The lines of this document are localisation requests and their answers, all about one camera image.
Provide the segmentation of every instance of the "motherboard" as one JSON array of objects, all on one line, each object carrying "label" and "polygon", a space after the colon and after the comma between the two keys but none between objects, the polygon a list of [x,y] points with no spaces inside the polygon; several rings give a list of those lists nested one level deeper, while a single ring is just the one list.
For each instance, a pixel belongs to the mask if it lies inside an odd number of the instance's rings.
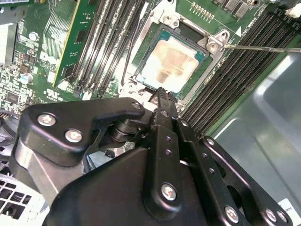
[{"label": "motherboard", "polygon": [[144,103],[163,87],[196,132],[210,133],[285,56],[223,46],[301,40],[300,20],[277,0],[2,2],[0,12],[21,13],[9,24],[0,17],[0,108],[15,117],[43,103]]}]

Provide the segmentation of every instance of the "black plastic bracket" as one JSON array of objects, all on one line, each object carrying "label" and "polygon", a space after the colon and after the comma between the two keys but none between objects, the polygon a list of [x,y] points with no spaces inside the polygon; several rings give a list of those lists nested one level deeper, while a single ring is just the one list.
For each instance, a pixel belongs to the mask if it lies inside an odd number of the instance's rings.
[{"label": "black plastic bracket", "polygon": [[168,95],[157,91],[158,108],[155,110],[150,130],[150,151],[147,158],[143,202],[156,219],[174,218],[181,210],[182,184],[178,137],[173,132]]},{"label": "black plastic bracket", "polygon": [[[48,114],[55,118],[52,126],[41,125],[38,117]],[[91,131],[100,130],[101,140],[116,120],[140,119],[144,108],[132,98],[74,101],[33,105],[25,109],[19,124],[19,137],[25,146],[60,166],[78,165],[91,142]],[[74,129],[82,140],[66,139],[65,133]]]}]

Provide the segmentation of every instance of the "cable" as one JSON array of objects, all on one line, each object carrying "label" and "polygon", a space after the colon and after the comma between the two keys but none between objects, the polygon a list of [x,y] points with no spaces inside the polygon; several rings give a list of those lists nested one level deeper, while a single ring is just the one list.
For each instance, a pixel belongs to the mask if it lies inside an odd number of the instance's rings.
[{"label": "cable", "polygon": [[10,156],[0,154],[0,161],[9,161]]},{"label": "cable", "polygon": [[5,140],[2,140],[0,142],[0,147],[5,147],[5,146],[8,146],[8,145],[12,145],[13,143],[15,143],[14,139],[5,139]]},{"label": "cable", "polygon": [[16,132],[14,132],[9,125],[6,123],[6,121],[4,119],[0,120],[2,123],[2,128],[4,129],[4,131],[13,139],[16,138]]},{"label": "cable", "polygon": [[90,167],[90,164],[88,162],[87,155],[85,155],[85,157],[83,158],[83,164],[84,164],[84,173],[90,172],[91,171],[91,167]]}]

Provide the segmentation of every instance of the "silver screw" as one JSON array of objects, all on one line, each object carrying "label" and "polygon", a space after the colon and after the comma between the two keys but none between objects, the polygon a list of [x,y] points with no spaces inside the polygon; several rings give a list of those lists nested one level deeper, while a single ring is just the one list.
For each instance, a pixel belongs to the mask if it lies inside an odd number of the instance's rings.
[{"label": "silver screw", "polygon": [[238,223],[238,214],[232,207],[226,206],[225,212],[227,214],[227,217],[230,219],[230,221],[232,221],[235,224]]},{"label": "silver screw", "polygon": [[271,210],[266,209],[265,212],[266,212],[268,218],[269,218],[271,221],[277,222],[276,216],[275,216],[275,214],[274,214]]},{"label": "silver screw", "polygon": [[134,107],[134,108],[136,108],[136,109],[141,109],[141,106],[140,106],[140,104],[138,104],[138,103],[136,103],[136,102],[133,102],[132,103],[132,106]]},{"label": "silver screw", "polygon": [[161,187],[161,192],[162,192],[163,196],[169,201],[173,201],[177,197],[177,194],[176,194],[174,188],[172,186],[170,186],[169,184],[163,184]]},{"label": "silver screw", "polygon": [[287,223],[287,218],[285,217],[285,215],[282,212],[277,211],[277,214],[284,222]]},{"label": "silver screw", "polygon": [[170,25],[172,22],[173,22],[173,20],[170,16],[163,17],[163,23],[165,23],[166,25]]},{"label": "silver screw", "polygon": [[208,45],[208,51],[209,52],[215,52],[217,51],[218,49],[218,46],[215,42],[210,42],[209,45]]},{"label": "silver screw", "polygon": [[182,124],[183,124],[183,126],[189,126],[189,124],[184,120],[182,120]]},{"label": "silver screw", "polygon": [[56,123],[56,120],[50,114],[42,114],[38,117],[38,122],[43,126],[53,126]]},{"label": "silver screw", "polygon": [[72,143],[78,143],[79,141],[81,141],[83,139],[83,136],[81,135],[81,133],[75,129],[68,130],[65,133],[65,137],[68,141],[70,141]]},{"label": "silver screw", "polygon": [[168,117],[167,111],[161,110],[161,114],[164,115],[165,117]]},{"label": "silver screw", "polygon": [[214,142],[213,142],[213,140],[212,140],[212,139],[210,139],[210,138],[207,138],[207,142],[208,142],[210,145],[214,145]]}]

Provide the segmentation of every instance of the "mounting screw hole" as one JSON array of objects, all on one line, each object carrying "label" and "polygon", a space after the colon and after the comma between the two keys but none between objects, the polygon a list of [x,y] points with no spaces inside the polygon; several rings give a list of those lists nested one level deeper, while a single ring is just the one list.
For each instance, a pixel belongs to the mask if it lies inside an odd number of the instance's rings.
[{"label": "mounting screw hole", "polygon": [[165,150],[165,154],[167,155],[167,156],[172,156],[172,151],[170,151],[169,149],[166,149]]},{"label": "mounting screw hole", "polygon": [[209,169],[209,172],[210,172],[211,174],[215,174],[215,170],[212,169],[212,168]]},{"label": "mounting screw hole", "polygon": [[137,103],[137,102],[133,102],[132,105],[133,105],[134,108],[136,108],[136,109],[138,109],[138,110],[141,109],[140,104]]},{"label": "mounting screw hole", "polygon": [[228,34],[227,34],[226,32],[224,32],[224,33],[222,34],[222,36],[221,36],[221,38],[222,38],[223,40],[227,39],[227,37],[228,37]]},{"label": "mounting screw hole", "polygon": [[146,131],[142,131],[141,133],[140,133],[140,137],[141,138],[146,138],[148,136],[148,132],[146,132]]},{"label": "mounting screw hole", "polygon": [[171,142],[171,138],[169,136],[166,136],[166,141],[170,143]]},{"label": "mounting screw hole", "polygon": [[164,115],[165,117],[168,117],[167,111],[161,110],[161,114]]}]

